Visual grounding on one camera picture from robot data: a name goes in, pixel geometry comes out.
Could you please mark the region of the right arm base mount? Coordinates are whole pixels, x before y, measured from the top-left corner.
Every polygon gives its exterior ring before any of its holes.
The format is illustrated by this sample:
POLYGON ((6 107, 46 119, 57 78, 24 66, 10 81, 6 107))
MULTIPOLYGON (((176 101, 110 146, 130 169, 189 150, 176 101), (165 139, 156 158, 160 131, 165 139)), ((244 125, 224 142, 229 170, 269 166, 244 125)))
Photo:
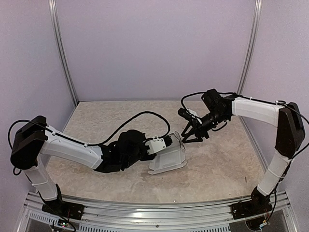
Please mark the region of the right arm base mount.
POLYGON ((270 202, 266 202, 263 205, 254 205, 252 200, 234 203, 230 206, 230 208, 234 220, 256 216, 273 209, 270 202))

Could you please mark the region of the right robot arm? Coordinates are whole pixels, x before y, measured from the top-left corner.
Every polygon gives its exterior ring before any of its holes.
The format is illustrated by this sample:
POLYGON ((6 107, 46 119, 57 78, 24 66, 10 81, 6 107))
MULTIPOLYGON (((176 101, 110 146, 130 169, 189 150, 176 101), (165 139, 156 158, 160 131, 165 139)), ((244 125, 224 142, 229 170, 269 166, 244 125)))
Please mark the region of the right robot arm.
POLYGON ((275 152, 265 176, 252 192, 252 200, 247 203, 247 211, 256 215, 266 206, 264 198, 269 197, 286 176, 289 167, 304 149, 303 121, 294 102, 269 102, 245 97, 235 92, 218 92, 210 89, 200 92, 201 99, 209 113, 198 116, 184 105, 187 96, 181 99, 178 115, 187 120, 181 136, 183 143, 198 143, 209 138, 209 131, 219 131, 220 123, 227 124, 233 116, 246 117, 272 125, 277 129, 275 152))

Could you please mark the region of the white paper box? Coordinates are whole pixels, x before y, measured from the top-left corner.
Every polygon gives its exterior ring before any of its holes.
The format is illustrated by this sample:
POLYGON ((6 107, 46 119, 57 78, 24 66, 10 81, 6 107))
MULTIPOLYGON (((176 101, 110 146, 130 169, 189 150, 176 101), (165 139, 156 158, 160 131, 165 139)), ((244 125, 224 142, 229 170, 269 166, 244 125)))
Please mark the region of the white paper box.
POLYGON ((155 175, 184 167, 187 164, 185 146, 177 131, 169 134, 172 144, 157 152, 157 156, 149 163, 148 174, 155 175))

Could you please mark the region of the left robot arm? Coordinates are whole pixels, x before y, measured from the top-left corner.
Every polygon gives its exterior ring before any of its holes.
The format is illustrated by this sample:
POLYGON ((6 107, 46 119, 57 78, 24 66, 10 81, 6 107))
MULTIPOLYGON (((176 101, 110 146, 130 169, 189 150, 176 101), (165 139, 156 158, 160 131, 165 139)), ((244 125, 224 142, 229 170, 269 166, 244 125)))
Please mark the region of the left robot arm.
POLYGON ((14 168, 22 171, 37 189, 40 197, 57 215, 67 211, 58 185, 51 179, 40 155, 59 157, 82 164, 99 173, 123 171, 137 161, 153 160, 157 152, 151 149, 153 139, 147 139, 138 130, 120 134, 118 140, 105 145, 88 144, 69 137, 46 123, 46 117, 18 120, 24 125, 8 140, 11 148, 10 161, 14 168))

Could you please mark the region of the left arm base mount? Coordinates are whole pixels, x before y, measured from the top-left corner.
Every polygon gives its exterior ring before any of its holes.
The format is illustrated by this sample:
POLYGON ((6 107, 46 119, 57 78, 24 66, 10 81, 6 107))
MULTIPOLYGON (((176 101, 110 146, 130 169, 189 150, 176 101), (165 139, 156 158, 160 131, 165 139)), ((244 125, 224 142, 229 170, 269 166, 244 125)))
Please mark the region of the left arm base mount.
POLYGON ((85 206, 71 202, 47 202, 42 206, 42 211, 64 218, 81 220, 85 206))

